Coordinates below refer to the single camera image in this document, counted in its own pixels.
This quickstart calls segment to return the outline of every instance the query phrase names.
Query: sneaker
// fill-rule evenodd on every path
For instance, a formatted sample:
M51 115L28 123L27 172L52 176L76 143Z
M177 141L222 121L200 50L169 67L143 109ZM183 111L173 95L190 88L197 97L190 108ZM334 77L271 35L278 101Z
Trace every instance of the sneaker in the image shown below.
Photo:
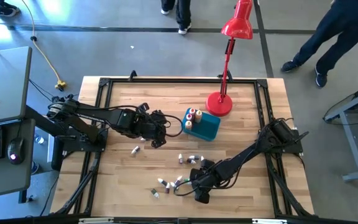
M282 72L290 72L296 68L299 68L300 66L297 65L295 62L293 62L292 60L289 62L285 62L283 64L283 66L281 67L281 71Z
M163 15L168 15L168 14L169 14L169 11L164 11L163 9L161 9L161 14L163 14Z
M0 16L12 17L16 15L16 10L11 8L0 8Z
M14 5L8 4L6 2L1 2L0 3L0 8L3 9L14 9L16 12L20 12L20 9Z
M186 29L179 28L178 34L185 35L187 34L187 31L190 29L191 24Z
M327 84L327 74L320 74L317 72L317 67L314 68L316 72L316 84L319 87L324 87Z

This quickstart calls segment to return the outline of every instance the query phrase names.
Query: blue box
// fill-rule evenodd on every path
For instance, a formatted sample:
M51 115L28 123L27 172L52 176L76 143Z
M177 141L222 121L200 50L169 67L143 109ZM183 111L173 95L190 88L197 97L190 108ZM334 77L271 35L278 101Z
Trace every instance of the blue box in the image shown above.
M216 133L218 133L219 125L221 124L221 119L217 116L210 115L208 113L203 112L203 116L201 117L201 121L199 123L192 122L193 127L191 130L186 129L186 115L189 113L188 108L185 117L183 118L183 132L190 134L192 136L196 136L200 139L204 139L206 141L213 141L216 137Z

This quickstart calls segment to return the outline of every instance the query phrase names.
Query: lamp base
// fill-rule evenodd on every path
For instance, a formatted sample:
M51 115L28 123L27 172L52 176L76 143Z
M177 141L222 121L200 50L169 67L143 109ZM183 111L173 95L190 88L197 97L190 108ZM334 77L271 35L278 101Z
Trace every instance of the lamp base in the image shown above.
M220 92L211 93L206 99L206 109L208 112L215 116L225 116L230 113L231 108L233 107L233 101L229 95L224 97L224 101L219 102L221 97Z

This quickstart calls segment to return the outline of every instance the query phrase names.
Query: gray floor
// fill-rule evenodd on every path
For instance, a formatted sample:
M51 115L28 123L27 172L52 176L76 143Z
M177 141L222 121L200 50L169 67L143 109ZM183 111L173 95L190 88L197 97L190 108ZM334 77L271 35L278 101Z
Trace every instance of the gray floor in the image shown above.
M22 9L14 18L0 19L0 50L29 45L31 31L8 30L10 25L31 24L20 0L9 1ZM175 28L175 16L159 13L158 0L32 0L26 1L35 23L68 27L163 27ZM260 0L265 29L313 30L329 9L331 0ZM195 28L220 28L232 16L236 0L194 0L191 6ZM255 12L251 23L257 29ZM219 33L173 32L69 32L39 31L39 45L68 83L64 94L77 94L84 75L206 76L221 73L227 37ZM325 43L318 53L292 74L280 73L309 35L267 34L273 75L284 78L295 123L310 134L303 140L308 184L314 210L326 218L358 220L358 181L345 184L342 175L356 171L349 145L341 126L325 124L325 111L337 101L358 90L358 45L346 54L329 73L328 84L319 89L314 82L316 61L334 42ZM266 77L259 34L253 40L237 40L229 64L235 77ZM56 80L42 56L34 49L31 79L53 94ZM27 104L41 113L48 101L32 86ZM45 170L45 146L37 146L35 160ZM32 177L30 194L37 200L18 205L17 193L0 196L0 218L39 215L46 201L54 172Z

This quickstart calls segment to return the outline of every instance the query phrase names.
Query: yellow cable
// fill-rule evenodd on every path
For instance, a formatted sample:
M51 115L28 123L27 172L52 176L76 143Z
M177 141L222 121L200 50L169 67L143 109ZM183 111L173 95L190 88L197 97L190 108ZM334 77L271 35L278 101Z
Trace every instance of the yellow cable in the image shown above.
M34 26L34 18L32 17L32 13L30 11L30 8L28 7L28 5L24 2L24 0L22 0L22 2L24 3L25 7L27 8L27 10L30 13L31 16L31 23L32 23L32 36L35 37L35 26ZM38 51L42 54L42 56L44 56L45 60L48 62L50 68L53 70L53 72L55 72L58 83L62 82L62 80L59 77L59 74L56 72L55 68L53 67L53 65L50 63L48 57L42 52L42 50L38 47L38 45L35 43L35 40L32 41L33 44L35 45L35 47L38 49Z

